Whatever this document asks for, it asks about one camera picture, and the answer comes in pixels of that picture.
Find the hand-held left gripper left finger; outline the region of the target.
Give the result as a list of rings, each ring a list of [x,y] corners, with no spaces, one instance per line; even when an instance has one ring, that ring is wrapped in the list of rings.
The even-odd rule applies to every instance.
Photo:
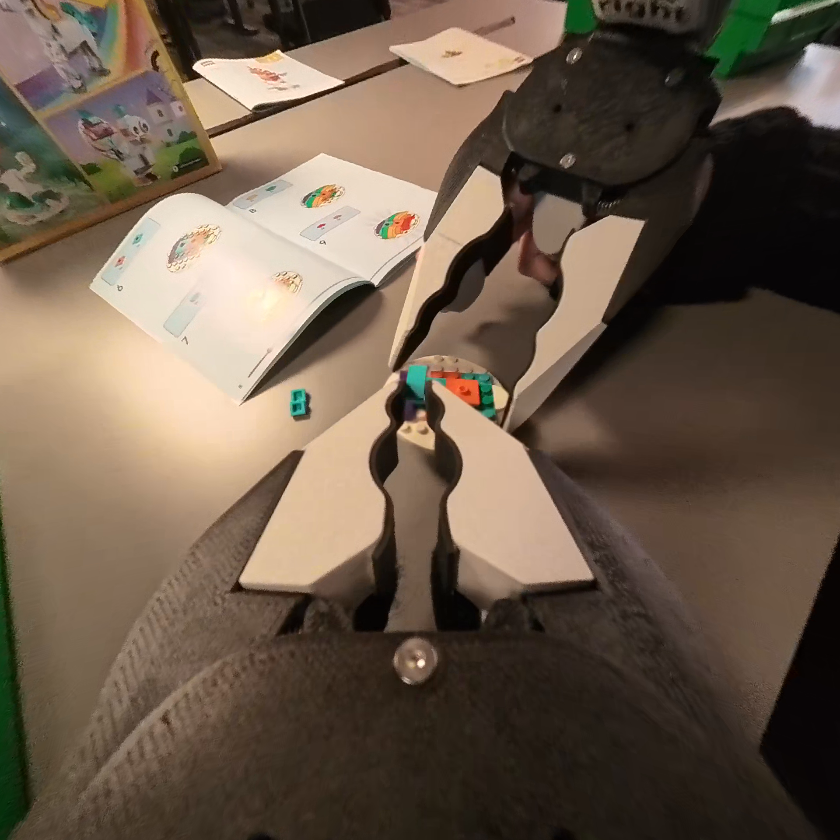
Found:
[[[305,448],[238,583],[248,591],[325,601],[391,602],[396,593],[393,503],[401,384],[386,384]]]

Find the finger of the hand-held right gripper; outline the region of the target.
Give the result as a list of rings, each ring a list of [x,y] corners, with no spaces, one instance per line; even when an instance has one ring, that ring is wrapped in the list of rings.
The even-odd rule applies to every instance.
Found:
[[[437,315],[455,302],[468,272],[488,275],[512,244],[513,214],[499,175],[480,165],[427,234],[397,323],[388,364],[409,361]]]
[[[645,225],[604,217],[568,239],[560,259],[560,299],[537,331],[532,362],[511,393],[504,419],[509,433],[546,402],[606,329],[607,307]]]

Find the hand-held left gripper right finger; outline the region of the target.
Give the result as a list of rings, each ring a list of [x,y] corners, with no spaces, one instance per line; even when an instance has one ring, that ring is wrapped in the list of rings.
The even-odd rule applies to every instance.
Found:
[[[590,586],[595,577],[528,450],[441,384],[429,385],[440,501],[434,582],[492,605]]]

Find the round multicoloured lego build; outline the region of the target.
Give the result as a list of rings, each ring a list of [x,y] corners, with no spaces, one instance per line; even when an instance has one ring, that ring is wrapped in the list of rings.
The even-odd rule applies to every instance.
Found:
[[[443,385],[462,402],[496,425],[502,425],[509,394],[485,367],[453,355],[433,354],[407,362],[397,374],[404,392],[403,420],[398,437],[411,445],[434,450],[434,431],[427,420],[427,406],[419,390],[419,376]]]

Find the person's right forearm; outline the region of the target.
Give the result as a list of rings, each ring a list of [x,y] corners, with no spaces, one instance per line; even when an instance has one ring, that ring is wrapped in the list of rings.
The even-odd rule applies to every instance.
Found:
[[[839,129],[792,108],[717,122],[706,199],[652,278],[662,303],[770,291],[839,312]]]

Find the colourful lego set box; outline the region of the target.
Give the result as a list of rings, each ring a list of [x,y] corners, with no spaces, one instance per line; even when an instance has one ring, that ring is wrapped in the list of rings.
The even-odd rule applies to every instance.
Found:
[[[3,264],[221,168],[146,2],[1,2]]]

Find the person's right hand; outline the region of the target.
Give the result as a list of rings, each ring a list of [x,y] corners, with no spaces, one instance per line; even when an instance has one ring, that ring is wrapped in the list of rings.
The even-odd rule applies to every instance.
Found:
[[[513,241],[519,246],[518,270],[523,276],[542,284],[556,297],[561,285],[560,262],[554,256],[542,252],[534,240],[534,196],[521,192],[518,186],[514,185],[509,197]]]

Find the closed booklet with small emblem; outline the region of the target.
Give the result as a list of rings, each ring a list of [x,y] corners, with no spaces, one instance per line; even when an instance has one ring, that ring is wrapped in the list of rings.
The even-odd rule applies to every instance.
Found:
[[[392,45],[390,52],[408,65],[465,87],[530,67],[533,58],[462,28],[448,28],[412,43]]]

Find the open light blue instruction booklet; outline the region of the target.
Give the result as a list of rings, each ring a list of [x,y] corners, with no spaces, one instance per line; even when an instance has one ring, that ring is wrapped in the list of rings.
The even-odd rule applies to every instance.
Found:
[[[436,198],[318,154],[226,205],[162,199],[90,289],[241,404],[332,301],[414,258]]]

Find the green plastic bin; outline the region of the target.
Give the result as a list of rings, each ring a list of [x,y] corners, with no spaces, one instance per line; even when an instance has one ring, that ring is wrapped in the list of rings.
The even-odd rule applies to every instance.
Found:
[[[724,80],[801,53],[838,30],[838,19],[838,1],[569,1],[563,31],[660,29],[703,46]]]

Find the closed booklet with red figure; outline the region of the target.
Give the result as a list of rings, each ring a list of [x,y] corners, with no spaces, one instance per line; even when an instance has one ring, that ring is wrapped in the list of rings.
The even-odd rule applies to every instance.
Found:
[[[247,59],[200,59],[194,71],[249,111],[308,99],[344,86],[279,50]]]

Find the green upright panel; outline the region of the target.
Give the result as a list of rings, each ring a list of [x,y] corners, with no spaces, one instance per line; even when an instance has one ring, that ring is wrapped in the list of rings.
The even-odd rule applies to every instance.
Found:
[[[18,682],[18,651],[4,531],[1,531],[1,838],[30,804],[28,746]]]

